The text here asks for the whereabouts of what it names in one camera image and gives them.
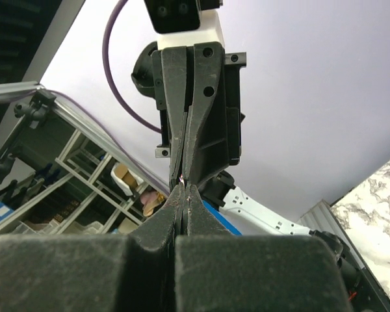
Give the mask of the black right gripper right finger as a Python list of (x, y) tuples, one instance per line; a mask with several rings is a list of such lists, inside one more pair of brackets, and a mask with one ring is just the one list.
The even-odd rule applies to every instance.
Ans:
[(175, 243), (177, 311), (351, 311), (335, 258), (306, 236), (187, 235)]

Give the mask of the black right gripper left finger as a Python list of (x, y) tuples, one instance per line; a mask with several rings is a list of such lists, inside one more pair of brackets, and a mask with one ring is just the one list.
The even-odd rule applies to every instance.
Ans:
[(184, 197), (127, 235), (0, 235), (0, 311), (177, 311)]

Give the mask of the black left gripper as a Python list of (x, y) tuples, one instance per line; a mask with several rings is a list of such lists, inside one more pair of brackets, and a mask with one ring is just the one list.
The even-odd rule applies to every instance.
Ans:
[(151, 54), (151, 97), (161, 117), (157, 157), (170, 157), (169, 184), (183, 177), (202, 186), (241, 157), (240, 70), (245, 52), (218, 42), (170, 47)]

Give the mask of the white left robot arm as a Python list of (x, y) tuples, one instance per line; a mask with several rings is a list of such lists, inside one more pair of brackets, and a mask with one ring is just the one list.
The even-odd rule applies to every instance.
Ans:
[(180, 179), (224, 215), (233, 215), (264, 233), (322, 239), (335, 255), (350, 294), (363, 283), (360, 266), (343, 238), (288, 221), (247, 196), (227, 172), (241, 158), (240, 71), (246, 54), (228, 54), (218, 42), (141, 52), (132, 81), (153, 98), (161, 118), (158, 158), (170, 159), (169, 186)]

